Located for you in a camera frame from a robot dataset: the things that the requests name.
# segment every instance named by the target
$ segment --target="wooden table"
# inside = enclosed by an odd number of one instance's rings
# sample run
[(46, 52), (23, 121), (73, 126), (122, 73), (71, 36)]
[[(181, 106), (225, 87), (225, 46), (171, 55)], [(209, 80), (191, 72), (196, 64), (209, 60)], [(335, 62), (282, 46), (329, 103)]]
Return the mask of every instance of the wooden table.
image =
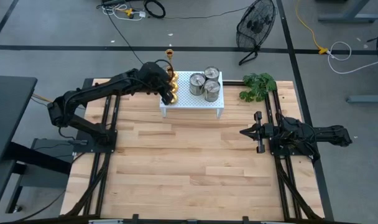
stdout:
[[(94, 83), (105, 81), (95, 79)], [(293, 83), (277, 82), (277, 86), (283, 115), (300, 119)], [(242, 220), (248, 216), (250, 220), (283, 220), (275, 162), (267, 141), (267, 152), (257, 154), (257, 142), (239, 134), (255, 123), (256, 111), (267, 122), (264, 102), (239, 99), (245, 88), (224, 86), (221, 119), (210, 110), (171, 110), (163, 118), (160, 96), (123, 96), (118, 146), (111, 156), (101, 218), (131, 218), (137, 213), (145, 219)], [(88, 103), (85, 118), (100, 122), (104, 101)], [(86, 154), (73, 164), (61, 214), (87, 188), (93, 157)], [(292, 162), (298, 191), (323, 216), (311, 160), (292, 156)], [(294, 217), (291, 195), (286, 191)], [(92, 203), (94, 211), (96, 197)]]

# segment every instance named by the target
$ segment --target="white cable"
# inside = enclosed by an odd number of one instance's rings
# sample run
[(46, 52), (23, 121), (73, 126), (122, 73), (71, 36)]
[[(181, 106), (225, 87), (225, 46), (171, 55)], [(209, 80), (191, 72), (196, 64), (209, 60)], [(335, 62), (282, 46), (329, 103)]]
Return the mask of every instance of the white cable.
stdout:
[(129, 19), (129, 18), (118, 17), (116, 14), (116, 11), (118, 11), (117, 9), (126, 10), (128, 9), (128, 6), (125, 4), (120, 4), (120, 5), (117, 5), (116, 7), (107, 7), (107, 8), (102, 6), (102, 13), (109, 16), (114, 15), (118, 19), (127, 20), (127, 21), (140, 21), (143, 18), (141, 17), (140, 19)]
[[(346, 57), (346, 58), (337, 58), (337, 57), (335, 57), (335, 56), (333, 55), (333, 47), (334, 47), (336, 44), (344, 44), (344, 45), (346, 45), (346, 46), (348, 47), (348, 49), (349, 49), (349, 55), (348, 55), (348, 57)], [(356, 72), (356, 71), (358, 71), (358, 70), (360, 70), (360, 69), (367, 68), (367, 67), (369, 67), (369, 66), (372, 66), (372, 65), (376, 65), (376, 64), (378, 64), (378, 62), (374, 62), (374, 63), (371, 63), (371, 64), (369, 64), (369, 65), (362, 66), (362, 67), (357, 68), (357, 69), (352, 70), (352, 71), (348, 71), (348, 72), (337, 72), (335, 69), (333, 69), (333, 66), (331, 66), (330, 58), (333, 58), (333, 59), (338, 60), (338, 61), (340, 61), (340, 62), (343, 62), (343, 61), (345, 61), (345, 60), (348, 60), (348, 59), (351, 57), (351, 55), (352, 55), (352, 48), (349, 46), (349, 44), (347, 44), (347, 43), (345, 43), (345, 42), (342, 42), (342, 41), (338, 41), (338, 42), (335, 42), (335, 43), (332, 44), (330, 50), (327, 51), (327, 54), (328, 54), (328, 56), (327, 56), (328, 65), (330, 66), (330, 68), (332, 69), (332, 71), (334, 71), (334, 72), (337, 73), (337, 74), (341, 74), (341, 75), (349, 74), (349, 73), (352, 73), (352, 72)]]

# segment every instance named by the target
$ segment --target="fan grille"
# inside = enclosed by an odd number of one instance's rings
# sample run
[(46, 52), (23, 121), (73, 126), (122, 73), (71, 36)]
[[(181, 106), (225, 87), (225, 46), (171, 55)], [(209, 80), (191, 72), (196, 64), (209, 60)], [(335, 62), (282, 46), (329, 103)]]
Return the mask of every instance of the fan grille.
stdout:
[(256, 0), (236, 27), (236, 43), (243, 51), (260, 47), (272, 30), (276, 8), (271, 0)]

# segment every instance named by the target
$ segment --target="gray floor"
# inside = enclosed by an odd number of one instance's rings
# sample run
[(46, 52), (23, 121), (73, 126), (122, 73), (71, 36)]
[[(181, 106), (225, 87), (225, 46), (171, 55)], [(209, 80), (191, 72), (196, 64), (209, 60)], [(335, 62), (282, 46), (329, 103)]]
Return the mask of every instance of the gray floor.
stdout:
[[(0, 0), (0, 21), (11, 2)], [(161, 2), (168, 16), (173, 17), (218, 14), (247, 6), (252, 0)], [(314, 49), (311, 34), (295, 17), (295, 2), (283, 1), (294, 47)], [(300, 14), (315, 30), (319, 44), (324, 47), (342, 40), (356, 50), (374, 50), (375, 43), (366, 43), (366, 40), (378, 35), (378, 21), (373, 24), (317, 22), (316, 13), (342, 11), (352, 3), (302, 1)], [(95, 9), (97, 4), (98, 0), (19, 0), (0, 34), (0, 45), (125, 46), (108, 18)], [(140, 6), (141, 3), (135, 2), (133, 5)], [(378, 13), (378, 0), (371, 1), (364, 12)], [(146, 18), (139, 22), (116, 21), (116, 25), (133, 46), (235, 47), (235, 29), (241, 16), (242, 12), (206, 20)], [(278, 17), (262, 47), (287, 48)], [(164, 57), (163, 52), (137, 54), (143, 61)], [(259, 54), (257, 60), (239, 67), (237, 63), (244, 55), (240, 52), (176, 52), (174, 65), (180, 70), (202, 70), (214, 65), (224, 72), (225, 79), (230, 80), (239, 80), (251, 72), (268, 72), (276, 80), (294, 80), (288, 54)], [(378, 105), (349, 105), (345, 102), (345, 97), (349, 95), (378, 94), (378, 65), (349, 75), (337, 75), (328, 67), (325, 55), (297, 54), (297, 60), (313, 124), (342, 124), (348, 128), (354, 141), (347, 148), (320, 144), (335, 220), (378, 223)], [(376, 60), (375, 55), (355, 55), (347, 62), (333, 62), (333, 66), (346, 71)], [(84, 78), (110, 77), (139, 65), (131, 52), (0, 50), (0, 75), (37, 77), (39, 82), (35, 92), (48, 98), (81, 86)], [(64, 131), (65, 134), (75, 133), (72, 129)], [(14, 140), (30, 146), (33, 138), (60, 139), (57, 129), (48, 120), (44, 106), (30, 102)], [(15, 176), (11, 178), (9, 189), (14, 181)], [(0, 222), (37, 211), (61, 191), (25, 189), (19, 200), (25, 209), (12, 215), (3, 213), (7, 199), (4, 196), (0, 204)], [(59, 200), (34, 218), (58, 215), (61, 204), (62, 200)]]

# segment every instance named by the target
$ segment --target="can lid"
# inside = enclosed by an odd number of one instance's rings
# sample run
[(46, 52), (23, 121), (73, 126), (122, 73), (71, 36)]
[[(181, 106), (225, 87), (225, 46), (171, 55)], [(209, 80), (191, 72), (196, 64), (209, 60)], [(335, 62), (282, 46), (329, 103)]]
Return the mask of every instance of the can lid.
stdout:
[(207, 82), (204, 84), (204, 88), (210, 93), (217, 93), (219, 92), (221, 86), (216, 81), (207, 80)]
[(207, 78), (216, 78), (219, 76), (219, 69), (213, 66), (207, 67), (204, 71)]
[(194, 86), (202, 86), (204, 85), (205, 81), (206, 81), (206, 78), (201, 73), (194, 73), (190, 76), (190, 84)]

